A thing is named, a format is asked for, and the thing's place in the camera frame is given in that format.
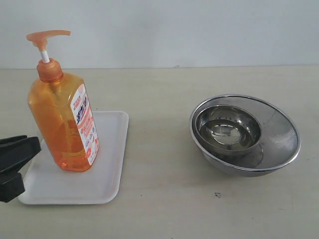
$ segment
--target small dark spot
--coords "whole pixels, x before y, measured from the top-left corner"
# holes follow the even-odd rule
[[[221,193],[216,193],[216,192],[215,192],[215,196],[216,196],[217,198],[221,198]]]

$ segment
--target white tray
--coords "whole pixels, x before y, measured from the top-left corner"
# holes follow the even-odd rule
[[[103,204],[119,191],[129,116],[121,111],[93,112],[100,149],[86,172],[61,170],[45,141],[24,177],[25,192],[18,199],[25,204]]]

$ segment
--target beige table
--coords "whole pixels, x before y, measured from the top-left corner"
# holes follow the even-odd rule
[[[319,67],[70,72],[86,80],[93,109],[130,116],[120,191],[104,205],[1,203],[1,239],[318,238]],[[26,102],[36,77],[34,70],[0,71],[0,137],[40,136]],[[188,118],[199,102],[224,93],[283,109],[302,137],[297,160],[258,178],[211,166],[191,139]]]

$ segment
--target orange pump bottle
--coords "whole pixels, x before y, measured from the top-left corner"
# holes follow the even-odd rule
[[[91,168],[99,150],[84,81],[62,72],[59,62],[46,52],[47,38],[70,33],[51,30],[26,37],[39,48],[42,57],[28,104],[55,163],[63,170],[83,172]]]

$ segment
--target pump nozzle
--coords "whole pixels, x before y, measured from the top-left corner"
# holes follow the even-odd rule
[[[67,30],[50,30],[34,32],[26,36],[26,39],[33,42],[33,45],[39,48],[44,63],[50,62],[48,53],[46,52],[47,38],[53,36],[66,35],[69,36],[70,31]]]

